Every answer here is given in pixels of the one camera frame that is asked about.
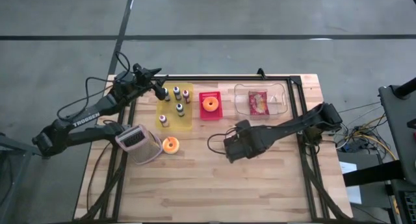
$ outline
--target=gray floor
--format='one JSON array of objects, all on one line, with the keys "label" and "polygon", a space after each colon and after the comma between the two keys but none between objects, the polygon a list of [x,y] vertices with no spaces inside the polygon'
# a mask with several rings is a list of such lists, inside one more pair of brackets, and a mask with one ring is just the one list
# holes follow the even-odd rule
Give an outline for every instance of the gray floor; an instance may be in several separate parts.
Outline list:
[{"label": "gray floor", "polygon": [[[0,0],[0,36],[118,34],[126,2]],[[414,33],[415,13],[412,0],[134,0],[126,34],[404,34]],[[84,96],[87,77],[107,75],[114,45],[0,41],[0,132],[30,142],[59,107]],[[131,62],[169,74],[254,73],[260,67],[317,73],[325,100],[338,110],[378,101],[378,87],[416,74],[416,40],[124,42],[122,51]],[[95,82],[90,89],[102,87]],[[344,122],[372,108],[346,112]],[[378,109],[351,126],[381,114]],[[379,131],[392,143],[387,125]],[[70,220],[87,153],[86,145],[50,160],[33,158],[14,222]],[[359,210],[354,214],[370,220]]]}]

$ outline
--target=orange ring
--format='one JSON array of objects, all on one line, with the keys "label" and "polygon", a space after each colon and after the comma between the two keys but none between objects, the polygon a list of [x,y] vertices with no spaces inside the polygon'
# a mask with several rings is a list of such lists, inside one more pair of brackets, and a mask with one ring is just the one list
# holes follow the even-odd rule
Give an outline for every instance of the orange ring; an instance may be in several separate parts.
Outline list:
[{"label": "orange ring", "polygon": [[215,111],[218,108],[218,99],[215,97],[207,97],[202,102],[202,107],[208,112]]},{"label": "orange ring", "polygon": [[174,154],[179,150],[179,140],[174,137],[167,137],[162,143],[163,151],[168,154]]}]

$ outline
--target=wooden tabletop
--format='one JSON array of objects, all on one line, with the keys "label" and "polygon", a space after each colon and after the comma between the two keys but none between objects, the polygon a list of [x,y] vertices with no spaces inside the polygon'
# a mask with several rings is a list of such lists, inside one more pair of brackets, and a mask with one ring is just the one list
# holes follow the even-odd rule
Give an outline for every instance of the wooden tabletop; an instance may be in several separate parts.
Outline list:
[{"label": "wooden tabletop", "polygon": [[[308,109],[323,102],[317,75],[300,75]],[[155,126],[157,98],[148,92],[136,103],[134,125],[143,124],[160,139],[175,136],[180,150],[174,155],[162,153],[153,162],[138,166],[127,161],[119,221],[310,221],[304,176],[295,135],[285,137],[265,153],[233,164],[224,155],[207,148],[207,138],[225,133],[240,118],[234,104],[236,84],[276,84],[280,81],[197,81],[194,85],[192,131],[161,132]],[[219,121],[199,119],[198,93],[220,91],[224,118]],[[294,89],[298,111],[297,90]],[[288,111],[278,118],[250,121],[252,125],[277,125],[293,118]],[[116,120],[115,116],[99,119]],[[212,147],[223,148],[222,138],[213,140]],[[88,157],[75,217],[86,212],[86,190],[92,169],[107,142],[94,142]],[[90,191],[90,205],[104,187],[111,146],[101,159]],[[332,143],[322,143],[318,154],[324,187],[341,210],[352,216],[346,195],[337,152]],[[319,210],[319,199],[314,191]],[[110,197],[111,213],[114,191]]]}]

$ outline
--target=small bottle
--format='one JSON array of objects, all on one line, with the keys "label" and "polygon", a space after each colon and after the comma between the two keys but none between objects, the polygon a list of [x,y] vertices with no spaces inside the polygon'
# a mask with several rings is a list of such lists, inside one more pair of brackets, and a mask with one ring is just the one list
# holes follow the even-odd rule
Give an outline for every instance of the small bottle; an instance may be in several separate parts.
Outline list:
[{"label": "small bottle", "polygon": [[163,127],[169,127],[169,122],[166,116],[164,115],[159,116],[159,121],[162,123]]},{"label": "small bottle", "polygon": [[182,104],[177,104],[176,105],[176,111],[177,111],[177,115],[179,117],[182,117],[185,115],[185,111],[183,111],[183,105]]},{"label": "small bottle", "polygon": [[189,104],[190,103],[190,98],[189,98],[189,92],[188,92],[188,90],[183,90],[182,94],[183,94],[183,98],[185,100],[185,103],[186,104]]},{"label": "small bottle", "polygon": [[174,88],[174,95],[175,95],[176,101],[180,101],[182,99],[181,90],[179,90],[179,87]]},{"label": "small bottle", "polygon": [[164,93],[165,93],[164,100],[165,101],[170,101],[169,91],[168,91],[167,88],[164,88]]}]

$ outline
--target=cheese grater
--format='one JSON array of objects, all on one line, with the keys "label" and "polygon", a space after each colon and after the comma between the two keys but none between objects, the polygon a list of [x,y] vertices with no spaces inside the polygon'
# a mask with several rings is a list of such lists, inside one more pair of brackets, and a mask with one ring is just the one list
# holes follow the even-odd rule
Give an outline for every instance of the cheese grater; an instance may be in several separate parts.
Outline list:
[{"label": "cheese grater", "polygon": [[116,136],[116,142],[138,165],[153,160],[163,150],[160,139],[140,124]]}]

